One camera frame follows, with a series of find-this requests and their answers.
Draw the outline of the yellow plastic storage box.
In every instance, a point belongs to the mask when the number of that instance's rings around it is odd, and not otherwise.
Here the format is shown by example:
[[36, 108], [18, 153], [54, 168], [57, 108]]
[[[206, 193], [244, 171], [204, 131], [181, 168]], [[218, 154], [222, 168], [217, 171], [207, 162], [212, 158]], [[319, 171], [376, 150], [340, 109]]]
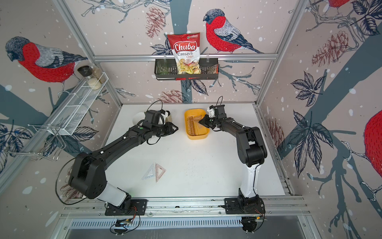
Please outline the yellow plastic storage box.
[[185, 127], [186, 127], [186, 134], [187, 134], [187, 137], [190, 139], [190, 140], [200, 140], [200, 139], [205, 139], [208, 137], [208, 134], [210, 133], [210, 130], [208, 128], [205, 128], [205, 127], [198, 127], [194, 124], [195, 126], [195, 136], [190, 136], [188, 135], [188, 123], [187, 123], [187, 118], [190, 117], [190, 116], [198, 116], [198, 115], [203, 115], [205, 116], [206, 115], [206, 111], [203, 110], [203, 109], [190, 109], [190, 110], [187, 110], [184, 114], [185, 116]]

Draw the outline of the pink long stencil ruler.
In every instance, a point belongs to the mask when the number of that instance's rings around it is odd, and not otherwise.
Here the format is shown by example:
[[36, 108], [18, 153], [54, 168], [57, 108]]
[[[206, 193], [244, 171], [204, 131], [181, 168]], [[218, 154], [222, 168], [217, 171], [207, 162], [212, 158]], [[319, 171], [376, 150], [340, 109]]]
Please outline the pink long stencil ruler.
[[188, 123], [188, 135], [190, 136], [195, 136], [195, 126], [194, 126], [194, 117], [190, 116], [187, 118], [187, 123]]

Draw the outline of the clear triangle set square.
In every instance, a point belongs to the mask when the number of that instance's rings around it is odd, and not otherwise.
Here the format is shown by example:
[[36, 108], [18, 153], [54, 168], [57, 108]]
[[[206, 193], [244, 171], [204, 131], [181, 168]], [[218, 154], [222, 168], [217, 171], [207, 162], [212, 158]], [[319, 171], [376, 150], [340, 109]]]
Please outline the clear triangle set square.
[[156, 177], [156, 169], [155, 169], [155, 164], [153, 163], [149, 169], [146, 171], [146, 173], [143, 175], [141, 180], [147, 180], [150, 178], [155, 178]]

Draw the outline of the pink triangle set square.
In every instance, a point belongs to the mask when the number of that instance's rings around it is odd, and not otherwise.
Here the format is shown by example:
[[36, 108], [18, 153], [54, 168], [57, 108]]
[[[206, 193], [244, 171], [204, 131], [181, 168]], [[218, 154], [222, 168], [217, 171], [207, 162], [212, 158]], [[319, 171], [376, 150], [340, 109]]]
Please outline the pink triangle set square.
[[155, 180], [156, 183], [161, 179], [161, 177], [166, 172], [166, 169], [162, 167], [160, 164], [155, 163]]
[[203, 124], [200, 123], [200, 121], [204, 118], [203, 115], [198, 115], [198, 116], [191, 116], [192, 122], [198, 126], [198, 127], [204, 127]]

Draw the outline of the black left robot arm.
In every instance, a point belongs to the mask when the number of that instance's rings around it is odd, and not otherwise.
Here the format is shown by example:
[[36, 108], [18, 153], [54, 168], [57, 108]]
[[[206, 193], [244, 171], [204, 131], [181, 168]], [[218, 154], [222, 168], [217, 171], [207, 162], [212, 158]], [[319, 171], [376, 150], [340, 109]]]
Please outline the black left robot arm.
[[106, 170], [131, 149], [152, 137], [174, 134], [178, 127], [169, 121], [171, 113], [165, 110], [147, 110], [145, 118], [130, 127], [118, 139], [91, 153], [80, 153], [74, 159], [69, 186], [89, 199], [99, 199], [121, 210], [131, 208], [131, 196], [108, 183]]

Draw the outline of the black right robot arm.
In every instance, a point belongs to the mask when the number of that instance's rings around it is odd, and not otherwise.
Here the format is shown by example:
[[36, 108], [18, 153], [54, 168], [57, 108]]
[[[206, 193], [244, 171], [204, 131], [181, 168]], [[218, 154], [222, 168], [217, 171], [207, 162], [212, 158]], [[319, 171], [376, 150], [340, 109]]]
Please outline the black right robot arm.
[[226, 210], [242, 213], [265, 213], [265, 206], [257, 190], [257, 174], [268, 152], [258, 127], [244, 126], [228, 117], [224, 105], [212, 105], [199, 123], [211, 130], [223, 131], [236, 139], [238, 157], [244, 165], [242, 182], [238, 190], [238, 206], [225, 206]]

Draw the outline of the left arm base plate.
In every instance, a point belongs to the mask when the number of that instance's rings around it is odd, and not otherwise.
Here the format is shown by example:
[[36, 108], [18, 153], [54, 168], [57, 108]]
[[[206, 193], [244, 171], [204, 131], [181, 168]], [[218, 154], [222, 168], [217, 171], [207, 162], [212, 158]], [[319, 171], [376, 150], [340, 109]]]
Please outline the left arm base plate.
[[126, 199], [120, 206], [107, 204], [106, 216], [143, 216], [147, 208], [147, 199]]

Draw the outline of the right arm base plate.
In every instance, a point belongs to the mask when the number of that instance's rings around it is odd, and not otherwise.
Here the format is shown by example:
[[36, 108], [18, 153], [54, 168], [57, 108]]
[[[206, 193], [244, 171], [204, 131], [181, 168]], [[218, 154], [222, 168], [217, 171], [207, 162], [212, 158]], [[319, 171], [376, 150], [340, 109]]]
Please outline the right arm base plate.
[[262, 198], [252, 197], [245, 199], [225, 198], [221, 205], [226, 214], [265, 214], [265, 204]]

